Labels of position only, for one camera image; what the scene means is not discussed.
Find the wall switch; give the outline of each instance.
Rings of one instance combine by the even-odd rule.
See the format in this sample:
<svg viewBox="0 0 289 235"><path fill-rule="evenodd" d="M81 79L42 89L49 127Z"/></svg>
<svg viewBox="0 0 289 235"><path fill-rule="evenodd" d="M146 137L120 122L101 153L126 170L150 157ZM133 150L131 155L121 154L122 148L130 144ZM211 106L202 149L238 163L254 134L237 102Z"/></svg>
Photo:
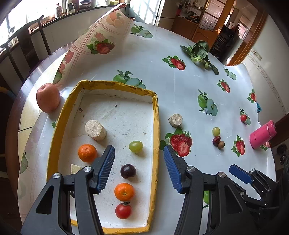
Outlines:
<svg viewBox="0 0 289 235"><path fill-rule="evenodd" d="M260 54L258 52L255 52L255 56L257 57L257 59L260 61L262 59L262 57L260 56Z"/></svg>
<svg viewBox="0 0 289 235"><path fill-rule="evenodd" d="M253 54L255 54L255 53L256 53L256 50L252 47L251 52L252 52Z"/></svg>

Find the pink thermos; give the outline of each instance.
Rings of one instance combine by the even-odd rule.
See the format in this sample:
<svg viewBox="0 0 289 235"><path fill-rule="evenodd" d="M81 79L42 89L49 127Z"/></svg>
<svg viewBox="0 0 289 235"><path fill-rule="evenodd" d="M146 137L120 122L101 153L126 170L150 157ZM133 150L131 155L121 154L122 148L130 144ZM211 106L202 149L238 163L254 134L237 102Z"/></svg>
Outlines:
<svg viewBox="0 0 289 235"><path fill-rule="evenodd" d="M277 134L275 124L271 120L250 134L250 143L253 149L259 148Z"/></svg>

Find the cherry tomato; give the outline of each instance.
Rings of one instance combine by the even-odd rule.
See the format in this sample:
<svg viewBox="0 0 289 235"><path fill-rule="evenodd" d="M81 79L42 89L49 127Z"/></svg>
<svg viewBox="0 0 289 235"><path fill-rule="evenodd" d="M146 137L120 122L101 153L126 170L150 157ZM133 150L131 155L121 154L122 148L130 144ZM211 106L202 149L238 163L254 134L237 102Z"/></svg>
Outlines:
<svg viewBox="0 0 289 235"><path fill-rule="evenodd" d="M241 115L240 119L241 119L241 122L245 122L247 120L247 115L245 114Z"/></svg>
<svg viewBox="0 0 289 235"><path fill-rule="evenodd" d="M120 219L127 219L131 214L131 206L129 202L123 202L116 206L115 214Z"/></svg>

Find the chair back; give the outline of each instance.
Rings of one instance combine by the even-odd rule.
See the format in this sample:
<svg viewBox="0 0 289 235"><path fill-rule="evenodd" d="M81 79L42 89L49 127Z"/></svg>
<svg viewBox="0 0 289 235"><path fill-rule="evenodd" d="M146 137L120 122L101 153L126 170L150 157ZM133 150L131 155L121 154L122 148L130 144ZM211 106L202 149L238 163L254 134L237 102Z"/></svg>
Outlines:
<svg viewBox="0 0 289 235"><path fill-rule="evenodd" d="M39 63L39 58L38 58L36 51L35 51L35 48L33 46L33 43L32 43L31 37L30 37L30 33L28 31L28 27L30 27L31 25L33 25L35 23L38 23L39 30L40 30L44 45L46 47L47 53L48 53L48 55L51 55L44 31L43 31L43 28L42 28L42 25L40 22L40 20L42 20L43 17L44 17L44 15L42 15L37 20L31 21L31 22L27 23L26 25L24 25L19 30L17 30L15 33L13 33L12 36L8 39L8 41L6 43L1 45L1 48L5 47L5 49L7 50L8 57L9 57L12 65L13 65L17 75L19 76L19 78L22 82L24 82L25 80L24 80L22 74L20 73L20 71L19 71L19 69L18 69L18 67L17 67L17 65L16 65L16 63L12 57L11 50L10 50L10 47L8 46L8 43L13 38L17 37L19 45L22 49L22 52L24 54L24 57L25 57L28 65L29 65L30 69L31 70L34 69L35 66Z"/></svg>

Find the apple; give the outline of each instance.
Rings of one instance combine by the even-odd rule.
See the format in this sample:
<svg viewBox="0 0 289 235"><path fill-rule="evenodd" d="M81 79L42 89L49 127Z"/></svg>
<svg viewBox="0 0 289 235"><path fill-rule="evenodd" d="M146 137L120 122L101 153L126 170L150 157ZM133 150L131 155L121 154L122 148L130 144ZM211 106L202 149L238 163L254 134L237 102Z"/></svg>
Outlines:
<svg viewBox="0 0 289 235"><path fill-rule="evenodd" d="M51 83L42 85L36 92L36 101L43 112L54 111L60 102L60 93L56 85Z"/></svg>

